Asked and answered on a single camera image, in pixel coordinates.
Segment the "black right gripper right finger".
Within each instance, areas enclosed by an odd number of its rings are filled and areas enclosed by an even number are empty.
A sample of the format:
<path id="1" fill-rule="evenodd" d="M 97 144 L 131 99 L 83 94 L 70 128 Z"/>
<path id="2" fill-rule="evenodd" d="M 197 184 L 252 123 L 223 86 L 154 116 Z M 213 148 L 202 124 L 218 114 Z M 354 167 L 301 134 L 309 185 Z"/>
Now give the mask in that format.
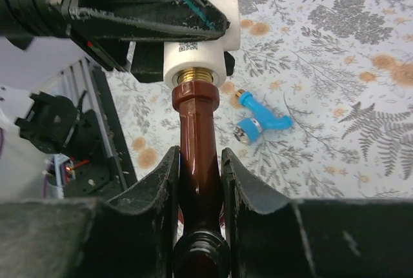
<path id="1" fill-rule="evenodd" d="M 410 199 L 291 199 L 221 158 L 232 277 L 411 277 Z"/>

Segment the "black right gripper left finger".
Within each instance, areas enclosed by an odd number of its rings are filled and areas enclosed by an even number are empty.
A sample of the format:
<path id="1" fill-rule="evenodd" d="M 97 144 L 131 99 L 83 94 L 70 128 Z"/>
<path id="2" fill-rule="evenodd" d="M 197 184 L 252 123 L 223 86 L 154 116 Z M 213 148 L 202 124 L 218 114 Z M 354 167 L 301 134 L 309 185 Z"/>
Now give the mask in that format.
<path id="1" fill-rule="evenodd" d="M 2 277 L 171 277 L 179 148 L 128 190 L 1 203 Z"/>

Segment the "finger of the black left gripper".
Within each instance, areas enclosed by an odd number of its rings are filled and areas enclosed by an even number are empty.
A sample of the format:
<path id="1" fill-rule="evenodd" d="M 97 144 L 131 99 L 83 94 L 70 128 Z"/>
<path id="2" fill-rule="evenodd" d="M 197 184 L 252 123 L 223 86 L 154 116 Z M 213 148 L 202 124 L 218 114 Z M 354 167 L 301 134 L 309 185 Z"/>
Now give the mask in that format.
<path id="1" fill-rule="evenodd" d="M 90 55 L 106 70 L 116 69 L 130 72 L 140 83 L 164 82 L 164 43 L 136 43 L 131 61 L 126 58 L 127 43 L 110 41 L 107 47 L 109 51 L 103 48 L 102 42 L 86 43 L 86 49 L 90 51 Z M 224 56 L 228 77 L 234 72 L 235 59 L 228 52 L 225 52 Z M 178 83 L 183 82 L 184 75 L 189 72 L 206 72 L 212 80 L 212 75 L 207 69 L 189 68 L 178 77 Z"/>
<path id="2" fill-rule="evenodd" d="M 209 0 L 63 0 L 63 17 L 89 41 L 210 41 L 230 26 Z"/>

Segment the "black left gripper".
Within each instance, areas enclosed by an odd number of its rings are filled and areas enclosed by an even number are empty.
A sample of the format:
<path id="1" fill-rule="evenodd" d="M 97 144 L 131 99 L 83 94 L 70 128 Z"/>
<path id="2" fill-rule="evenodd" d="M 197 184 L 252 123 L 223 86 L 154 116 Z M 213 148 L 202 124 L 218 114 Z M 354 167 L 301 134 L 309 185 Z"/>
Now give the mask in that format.
<path id="1" fill-rule="evenodd" d="M 72 28 L 71 0 L 1 0 L 1 36 L 27 49 L 36 37 L 71 39 L 84 48 L 84 39 Z"/>

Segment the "white pipe elbow fitting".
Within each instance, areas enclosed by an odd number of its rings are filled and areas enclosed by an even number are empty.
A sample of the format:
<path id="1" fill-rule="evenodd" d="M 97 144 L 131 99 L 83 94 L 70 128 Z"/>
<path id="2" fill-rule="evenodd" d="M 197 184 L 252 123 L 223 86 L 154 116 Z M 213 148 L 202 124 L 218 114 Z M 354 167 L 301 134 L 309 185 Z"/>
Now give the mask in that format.
<path id="1" fill-rule="evenodd" d="M 163 80 L 173 89 L 178 85 L 178 77 L 189 68 L 207 69 L 216 87 L 227 78 L 225 52 L 239 50 L 241 46 L 241 24 L 238 0 L 211 0 L 229 20 L 229 28 L 223 37 L 215 41 L 165 43 Z"/>

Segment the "brown faucet chrome knob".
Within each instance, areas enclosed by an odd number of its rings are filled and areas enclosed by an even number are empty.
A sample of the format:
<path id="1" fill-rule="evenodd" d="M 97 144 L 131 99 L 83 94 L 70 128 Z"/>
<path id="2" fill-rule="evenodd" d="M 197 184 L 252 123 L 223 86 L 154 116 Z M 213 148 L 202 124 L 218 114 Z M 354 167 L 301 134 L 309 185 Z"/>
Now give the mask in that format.
<path id="1" fill-rule="evenodd" d="M 227 277 L 230 249 L 221 235 L 224 195 L 214 130 L 219 91 L 206 68 L 183 70 L 177 82 L 172 104 L 181 125 L 178 199 L 183 235 L 174 248 L 174 275 Z"/>

